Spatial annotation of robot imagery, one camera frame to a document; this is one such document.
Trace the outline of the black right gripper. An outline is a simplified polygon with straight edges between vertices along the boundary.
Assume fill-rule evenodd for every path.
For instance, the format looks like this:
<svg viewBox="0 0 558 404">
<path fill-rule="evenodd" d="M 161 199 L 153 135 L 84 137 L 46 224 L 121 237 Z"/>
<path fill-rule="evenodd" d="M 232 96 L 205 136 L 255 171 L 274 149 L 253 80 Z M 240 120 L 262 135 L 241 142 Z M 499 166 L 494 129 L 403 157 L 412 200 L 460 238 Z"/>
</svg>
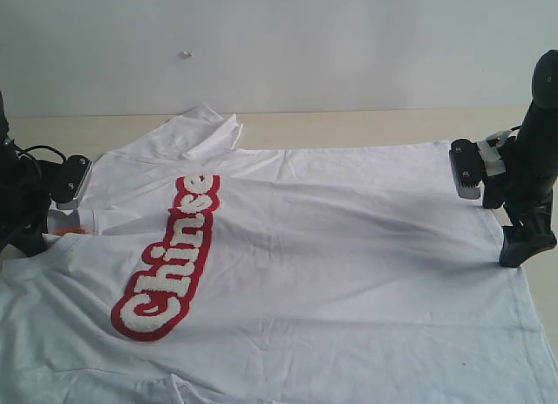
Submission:
<svg viewBox="0 0 558 404">
<path fill-rule="evenodd" d="M 488 172 L 499 173 L 483 177 L 482 206 L 503 207 L 511 223 L 502 227 L 502 267 L 520 267 L 557 245 L 550 202 L 557 180 L 557 132 L 520 129 L 514 137 L 511 133 L 499 131 L 481 142 L 500 157 L 486 166 Z"/>
</svg>

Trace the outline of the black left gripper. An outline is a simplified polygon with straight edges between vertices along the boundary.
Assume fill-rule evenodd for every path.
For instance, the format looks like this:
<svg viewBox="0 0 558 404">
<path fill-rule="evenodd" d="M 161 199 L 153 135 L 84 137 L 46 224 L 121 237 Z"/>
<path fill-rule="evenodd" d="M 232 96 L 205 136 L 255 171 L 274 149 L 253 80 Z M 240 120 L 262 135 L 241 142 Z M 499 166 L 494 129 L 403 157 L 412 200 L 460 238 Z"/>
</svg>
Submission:
<svg viewBox="0 0 558 404">
<path fill-rule="evenodd" d="M 51 185 L 59 164 L 1 147 L 1 245 L 26 257 L 45 252 L 44 239 Z"/>
</svg>

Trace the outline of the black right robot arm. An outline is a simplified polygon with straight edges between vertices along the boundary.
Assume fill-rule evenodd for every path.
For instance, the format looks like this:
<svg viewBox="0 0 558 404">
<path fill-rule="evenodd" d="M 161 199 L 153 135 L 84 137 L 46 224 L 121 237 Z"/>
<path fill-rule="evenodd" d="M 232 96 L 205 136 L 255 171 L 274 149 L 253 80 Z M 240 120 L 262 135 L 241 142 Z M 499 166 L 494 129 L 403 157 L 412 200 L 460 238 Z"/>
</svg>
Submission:
<svg viewBox="0 0 558 404">
<path fill-rule="evenodd" d="M 504 226 L 499 263 L 517 268 L 553 249 L 553 187 L 557 181 L 557 51 L 538 60 L 531 81 L 532 101 L 517 134 L 498 148 L 505 172 L 483 179 L 485 209 L 502 207 Z"/>
</svg>

